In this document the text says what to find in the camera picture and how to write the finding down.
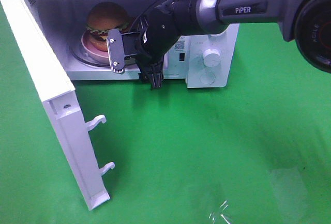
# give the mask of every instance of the qr code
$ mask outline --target qr code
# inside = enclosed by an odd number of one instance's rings
[[[178,51],[178,50],[184,50],[184,47],[185,47],[185,41],[184,40],[179,40],[175,44],[175,50],[176,51]]]

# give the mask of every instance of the green tablecloth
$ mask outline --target green tablecloth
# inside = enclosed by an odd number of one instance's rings
[[[276,24],[240,26],[225,88],[74,83],[85,119],[108,119],[90,132],[100,166],[116,163],[89,212],[0,20],[0,223],[331,223],[331,75]]]

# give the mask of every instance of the white microwave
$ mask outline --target white microwave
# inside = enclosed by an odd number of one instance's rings
[[[114,2],[135,17],[152,1],[1,0],[40,100],[90,210],[110,198],[102,175],[115,164],[98,167],[88,132],[100,122],[105,123],[106,117],[84,120],[71,80],[134,80],[139,78],[139,69],[133,62],[124,73],[117,74],[107,67],[84,63],[96,59],[84,47],[86,16],[96,4]],[[184,79],[187,87],[224,87],[237,32],[238,24],[231,24],[218,35],[181,37],[164,57],[164,78]]]

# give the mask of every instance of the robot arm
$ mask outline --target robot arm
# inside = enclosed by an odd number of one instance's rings
[[[135,57],[142,79],[160,88],[163,56],[182,35],[222,33],[230,23],[276,22],[285,41],[296,40],[304,58],[331,72],[331,0],[168,0],[141,18],[139,30],[108,33],[111,67]]]

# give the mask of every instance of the toy hamburger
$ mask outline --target toy hamburger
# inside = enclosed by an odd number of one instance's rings
[[[106,52],[108,31],[116,28],[121,33],[127,32],[130,22],[131,18],[120,5],[112,2],[99,3],[87,16],[88,40],[96,49]]]

